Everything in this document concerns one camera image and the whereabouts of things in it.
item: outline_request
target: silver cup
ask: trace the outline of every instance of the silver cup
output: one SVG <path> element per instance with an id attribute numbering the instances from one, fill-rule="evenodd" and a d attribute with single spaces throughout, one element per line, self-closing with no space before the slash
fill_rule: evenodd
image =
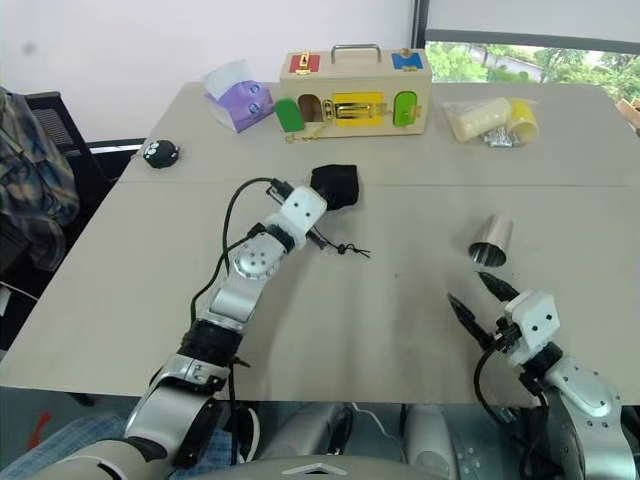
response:
<path id="1" fill-rule="evenodd" d="M 507 261 L 513 221 L 504 215 L 491 215 L 469 246 L 469 256 L 485 267 L 500 267 Z"/>

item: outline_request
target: black string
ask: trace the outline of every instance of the black string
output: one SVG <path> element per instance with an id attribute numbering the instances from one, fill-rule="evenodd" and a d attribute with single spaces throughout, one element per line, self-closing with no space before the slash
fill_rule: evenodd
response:
<path id="1" fill-rule="evenodd" d="M 538 445 L 538 442 L 540 441 L 540 437 L 544 433 L 544 430 L 547 427 L 547 423 L 549 421 L 549 404 L 547 403 L 547 398 L 544 396 L 544 393 L 539 393 L 538 395 L 536 395 L 536 397 L 538 397 L 538 400 L 540 400 L 540 408 L 542 408 L 542 419 L 539 422 L 538 430 L 531 437 L 531 441 L 529 442 L 529 445 L 527 445 L 527 448 L 525 448 L 524 453 L 522 454 L 522 457 L 520 457 L 520 465 L 518 467 L 518 472 L 520 473 L 520 478 L 522 479 L 547 478 L 547 477 L 527 475 L 527 464 L 529 463 L 529 458 L 531 457 L 531 454 L 535 450 L 536 445 Z"/>
<path id="2" fill-rule="evenodd" d="M 480 387 L 480 376 L 482 375 L 482 370 L 484 369 L 484 366 L 489 360 L 489 358 L 491 357 L 491 355 L 493 355 L 496 352 L 497 348 L 498 348 L 497 343 L 494 343 L 487 350 L 484 351 L 484 353 L 480 357 L 480 360 L 478 360 L 478 364 L 476 365 L 475 372 L 473 373 L 473 389 L 476 393 L 476 398 L 482 405 L 482 408 L 484 408 L 484 410 L 489 414 L 491 419 L 498 425 L 500 430 L 502 430 L 502 432 L 505 433 L 509 438 L 511 438 L 513 441 L 515 441 L 521 447 L 523 447 L 525 449 L 524 453 L 527 454 L 527 450 L 529 449 L 531 444 L 530 443 L 528 444 L 527 442 L 522 440 L 520 437 L 518 437 L 515 433 L 513 433 L 509 424 L 507 424 L 500 417 L 498 417 L 498 415 L 493 411 L 493 409 L 489 406 L 489 404 L 485 400 L 484 395 L 482 393 L 482 388 Z M 541 429 L 544 429 L 546 427 L 546 419 L 545 419 L 545 424 L 541 425 Z M 549 459 L 546 455 L 543 455 L 535 451 L 535 447 L 536 447 L 536 444 L 533 444 L 533 448 L 531 449 L 531 452 L 528 453 L 528 456 L 531 456 L 531 454 L 535 454 L 540 460 L 543 460 L 549 466 L 553 467 L 556 473 L 562 472 L 562 469 L 558 466 L 557 463 Z"/>
<path id="3" fill-rule="evenodd" d="M 231 197 L 231 200 L 229 201 L 229 205 L 227 205 L 227 213 L 224 216 L 224 224 L 222 226 L 222 256 L 224 258 L 224 266 L 227 270 L 227 273 L 229 273 L 229 250 L 230 250 L 227 246 L 227 235 L 229 233 L 229 222 L 231 221 L 231 211 L 233 210 L 236 200 L 238 200 L 238 197 L 240 196 L 240 194 L 245 188 L 247 188 L 249 185 L 253 185 L 254 183 L 261 183 L 261 182 L 271 184 L 273 182 L 273 179 L 267 178 L 267 177 L 256 177 L 256 178 L 252 178 L 251 180 L 247 180 L 246 182 L 244 182 L 242 185 L 238 187 L 238 189 L 235 191 L 235 193 Z"/>
<path id="4" fill-rule="evenodd" d="M 238 463 L 238 411 L 236 406 L 236 384 L 233 375 L 235 360 L 229 365 L 229 421 L 231 423 L 231 465 Z"/>
<path id="5" fill-rule="evenodd" d="M 358 253 L 366 258 L 371 258 L 371 250 L 364 250 L 362 248 L 357 248 L 353 243 L 341 243 L 340 245 L 336 245 L 331 240 L 329 240 L 317 227 L 313 227 L 313 231 L 316 235 L 318 235 L 327 245 L 335 248 L 335 250 L 340 254 L 344 255 L 347 251 L 352 251 L 353 253 Z"/>
<path id="6" fill-rule="evenodd" d="M 235 242 L 233 245 L 231 245 L 230 247 L 228 247 L 228 252 L 230 252 L 231 250 L 233 250 L 234 248 L 236 248 L 237 246 L 243 244 L 244 242 L 246 242 L 249 239 L 249 237 L 244 237 L 240 240 L 238 240 L 237 242 Z M 202 287 L 198 293 L 196 293 L 193 298 L 191 299 L 191 305 L 190 305 L 190 318 L 191 318 L 191 323 L 193 324 L 196 321 L 196 300 L 198 300 L 198 298 L 200 298 L 200 295 L 202 295 L 204 292 L 206 292 L 211 285 L 213 285 L 213 283 L 216 281 L 216 279 L 218 278 L 218 274 L 220 273 L 220 267 L 222 267 L 222 261 L 224 260 L 225 256 L 224 254 L 221 254 L 220 257 L 218 258 L 218 263 L 216 264 L 216 269 L 213 272 L 213 275 L 211 276 L 211 278 L 209 279 L 209 281 L 207 282 L 207 284 Z"/>

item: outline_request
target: silver robot arm segment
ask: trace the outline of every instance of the silver robot arm segment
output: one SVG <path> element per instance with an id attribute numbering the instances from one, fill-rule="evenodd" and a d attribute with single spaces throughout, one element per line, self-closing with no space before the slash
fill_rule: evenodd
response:
<path id="1" fill-rule="evenodd" d="M 263 231 L 233 251 L 229 276 L 213 289 L 180 349 L 153 377 L 124 439 L 86 447 L 34 478 L 155 479 L 195 465 L 220 415 L 213 395 L 226 382 L 262 290 L 282 259 L 304 247 L 326 208 L 310 188 L 293 190 Z"/>
<path id="2" fill-rule="evenodd" d="M 506 301 L 498 331 L 491 336 L 459 300 L 450 297 L 461 323 L 483 349 L 498 345 L 507 363 L 522 368 L 523 385 L 549 400 L 549 438 L 566 478 L 635 479 L 636 469 L 620 423 L 620 396 L 598 372 L 577 363 L 552 341 L 560 328 L 553 297 L 540 291 L 518 293 L 506 282 L 481 273 L 483 282 Z"/>

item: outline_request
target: black cloth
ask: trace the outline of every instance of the black cloth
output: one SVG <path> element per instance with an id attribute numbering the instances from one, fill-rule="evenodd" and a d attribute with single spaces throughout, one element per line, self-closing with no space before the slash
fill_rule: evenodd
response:
<path id="1" fill-rule="evenodd" d="M 311 172 L 311 188 L 327 201 L 327 210 L 338 210 L 358 201 L 358 169 L 355 165 L 324 165 Z"/>

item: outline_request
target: wooden box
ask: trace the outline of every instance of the wooden box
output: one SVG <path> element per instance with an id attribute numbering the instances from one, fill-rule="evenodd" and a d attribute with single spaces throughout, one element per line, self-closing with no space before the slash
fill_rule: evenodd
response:
<path id="1" fill-rule="evenodd" d="M 275 111 L 288 140 L 424 132 L 431 68 L 424 50 L 336 45 L 289 53 Z"/>

